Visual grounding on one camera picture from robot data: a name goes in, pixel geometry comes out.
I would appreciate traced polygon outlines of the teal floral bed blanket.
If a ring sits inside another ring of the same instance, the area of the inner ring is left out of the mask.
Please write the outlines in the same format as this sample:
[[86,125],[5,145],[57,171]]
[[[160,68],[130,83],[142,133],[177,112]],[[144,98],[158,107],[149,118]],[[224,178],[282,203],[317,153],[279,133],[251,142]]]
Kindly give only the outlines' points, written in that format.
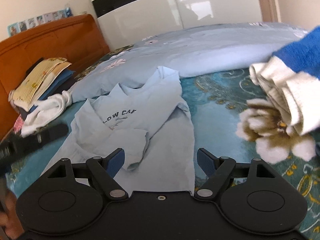
[[319,149],[319,131],[303,138],[285,135],[280,114],[261,109],[266,95],[252,83],[247,69],[190,77],[181,85],[194,126],[195,148],[244,163],[266,150],[284,152],[272,167],[308,202],[301,233],[319,239],[319,157],[309,161],[300,157],[303,151]]

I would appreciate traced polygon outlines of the blue folded cloth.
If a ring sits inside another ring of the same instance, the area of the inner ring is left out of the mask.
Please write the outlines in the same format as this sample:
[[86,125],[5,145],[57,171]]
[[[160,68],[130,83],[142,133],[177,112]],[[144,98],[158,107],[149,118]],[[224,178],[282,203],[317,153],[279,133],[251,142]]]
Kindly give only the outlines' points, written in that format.
[[57,78],[50,84],[50,85],[45,85],[41,87],[37,91],[37,100],[46,100],[49,96],[61,93],[64,90],[69,90],[71,86],[75,83],[75,78],[73,77],[74,72],[65,69],[63,70]]

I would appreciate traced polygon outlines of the orange wooden headboard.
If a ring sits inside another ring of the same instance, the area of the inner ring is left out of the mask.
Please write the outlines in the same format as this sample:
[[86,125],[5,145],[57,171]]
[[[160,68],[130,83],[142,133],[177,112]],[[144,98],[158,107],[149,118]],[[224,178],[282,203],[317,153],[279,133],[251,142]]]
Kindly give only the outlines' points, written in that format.
[[9,92],[26,77],[40,58],[64,57],[79,74],[110,52],[92,15],[49,22],[1,42],[1,137],[12,129],[18,113],[8,102]]

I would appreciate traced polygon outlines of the white towel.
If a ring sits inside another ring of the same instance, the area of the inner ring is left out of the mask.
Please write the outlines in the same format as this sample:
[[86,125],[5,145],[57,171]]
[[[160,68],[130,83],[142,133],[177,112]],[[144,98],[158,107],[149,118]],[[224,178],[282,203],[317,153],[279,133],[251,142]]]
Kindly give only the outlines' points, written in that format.
[[59,117],[71,104],[71,94],[65,90],[61,94],[49,96],[46,100],[36,101],[36,109],[27,115],[22,125],[21,136],[25,138],[43,128]]

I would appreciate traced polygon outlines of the light blue floral quilt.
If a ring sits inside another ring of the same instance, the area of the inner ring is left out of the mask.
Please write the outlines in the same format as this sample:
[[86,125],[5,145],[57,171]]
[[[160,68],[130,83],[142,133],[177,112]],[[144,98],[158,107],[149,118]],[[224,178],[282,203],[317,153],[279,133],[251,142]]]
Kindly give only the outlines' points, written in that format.
[[246,68],[298,41],[307,30],[284,23],[214,24],[145,38],[98,64],[69,92],[73,102],[109,93],[120,83],[139,88],[160,66],[180,78]]

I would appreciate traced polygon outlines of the yellow patterned pillow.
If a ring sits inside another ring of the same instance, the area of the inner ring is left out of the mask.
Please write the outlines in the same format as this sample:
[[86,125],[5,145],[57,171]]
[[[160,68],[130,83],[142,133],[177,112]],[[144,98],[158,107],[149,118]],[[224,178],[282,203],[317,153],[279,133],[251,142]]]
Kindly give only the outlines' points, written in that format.
[[70,65],[71,63],[63,57],[41,61],[22,83],[9,93],[8,101],[12,106],[29,111],[56,78]]

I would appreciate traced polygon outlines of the white glossy wardrobe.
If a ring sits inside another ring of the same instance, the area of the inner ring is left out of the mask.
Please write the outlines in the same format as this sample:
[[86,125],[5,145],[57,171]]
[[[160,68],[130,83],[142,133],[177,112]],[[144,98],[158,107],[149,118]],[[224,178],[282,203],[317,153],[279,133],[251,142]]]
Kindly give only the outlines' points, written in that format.
[[259,0],[91,0],[111,49],[192,27],[261,22]]

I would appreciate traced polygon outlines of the row of photo cards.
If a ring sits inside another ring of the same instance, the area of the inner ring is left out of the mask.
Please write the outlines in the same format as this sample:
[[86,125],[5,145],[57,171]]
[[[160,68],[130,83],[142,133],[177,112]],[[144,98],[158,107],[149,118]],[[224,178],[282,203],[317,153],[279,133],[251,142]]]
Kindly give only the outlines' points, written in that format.
[[53,12],[49,12],[46,14],[32,17],[32,18],[28,18],[26,20],[16,22],[7,26],[8,35],[9,37],[12,37],[18,33],[21,33],[28,29],[35,28],[39,25],[43,25],[46,23],[50,23],[53,21],[61,20],[64,18],[72,17],[72,16],[73,16],[73,13],[71,8],[67,7],[62,10],[53,11]]

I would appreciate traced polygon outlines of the wooden door frame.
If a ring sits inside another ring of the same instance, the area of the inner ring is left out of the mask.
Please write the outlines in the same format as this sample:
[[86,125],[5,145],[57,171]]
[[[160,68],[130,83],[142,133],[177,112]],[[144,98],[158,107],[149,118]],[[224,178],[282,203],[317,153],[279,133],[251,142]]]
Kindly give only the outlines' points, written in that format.
[[281,22],[278,0],[259,0],[264,22]]

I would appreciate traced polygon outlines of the blue and white sweater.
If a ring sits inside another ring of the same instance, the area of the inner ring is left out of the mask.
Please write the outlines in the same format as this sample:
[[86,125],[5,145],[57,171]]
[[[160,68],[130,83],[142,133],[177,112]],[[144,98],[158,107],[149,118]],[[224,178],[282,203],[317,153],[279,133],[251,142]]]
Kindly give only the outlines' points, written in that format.
[[299,135],[319,128],[319,27],[250,65],[249,74]]

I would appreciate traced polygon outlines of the light blue printed shirt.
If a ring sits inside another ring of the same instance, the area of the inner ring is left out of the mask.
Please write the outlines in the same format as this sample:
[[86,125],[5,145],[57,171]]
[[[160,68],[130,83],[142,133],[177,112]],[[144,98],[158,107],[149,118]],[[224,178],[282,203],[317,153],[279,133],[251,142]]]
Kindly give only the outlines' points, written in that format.
[[86,100],[71,129],[48,166],[122,148],[125,161],[115,180],[128,193],[194,191],[194,127],[176,70],[158,67],[140,88],[117,84],[108,95]]

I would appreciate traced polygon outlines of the pink checked cloth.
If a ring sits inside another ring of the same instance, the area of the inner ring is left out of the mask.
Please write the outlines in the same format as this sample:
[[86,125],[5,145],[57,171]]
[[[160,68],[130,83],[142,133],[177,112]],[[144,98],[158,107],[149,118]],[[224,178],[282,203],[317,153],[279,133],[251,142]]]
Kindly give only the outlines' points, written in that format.
[[24,120],[22,119],[22,116],[19,115],[18,118],[16,119],[12,131],[17,134],[21,132],[22,126],[24,124]]

